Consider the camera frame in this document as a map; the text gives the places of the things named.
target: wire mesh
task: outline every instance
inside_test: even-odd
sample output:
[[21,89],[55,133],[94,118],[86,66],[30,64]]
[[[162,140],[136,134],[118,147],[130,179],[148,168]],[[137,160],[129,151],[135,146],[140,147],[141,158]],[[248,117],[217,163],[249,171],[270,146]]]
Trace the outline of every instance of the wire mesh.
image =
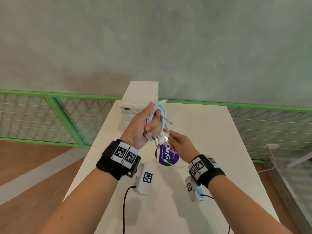
[[57,98],[85,144],[92,145],[114,101]]
[[252,158],[265,158],[266,144],[279,144],[276,156],[301,157],[312,149],[312,114],[231,109],[229,112]]
[[0,137],[75,143],[44,97],[0,94]]

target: purple circular sticker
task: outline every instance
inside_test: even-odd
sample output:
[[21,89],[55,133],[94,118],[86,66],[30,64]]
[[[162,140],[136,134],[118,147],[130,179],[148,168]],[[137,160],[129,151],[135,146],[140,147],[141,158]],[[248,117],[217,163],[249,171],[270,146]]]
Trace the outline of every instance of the purple circular sticker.
[[179,155],[170,151],[170,145],[164,146],[163,144],[159,148],[159,163],[165,166],[171,166],[171,164],[176,164],[179,160]]

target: concrete wall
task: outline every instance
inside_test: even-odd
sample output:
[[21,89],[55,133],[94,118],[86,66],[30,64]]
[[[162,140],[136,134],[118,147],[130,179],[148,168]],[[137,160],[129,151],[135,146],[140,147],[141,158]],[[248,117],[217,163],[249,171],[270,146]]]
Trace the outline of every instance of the concrete wall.
[[0,0],[0,89],[312,107],[312,0]]

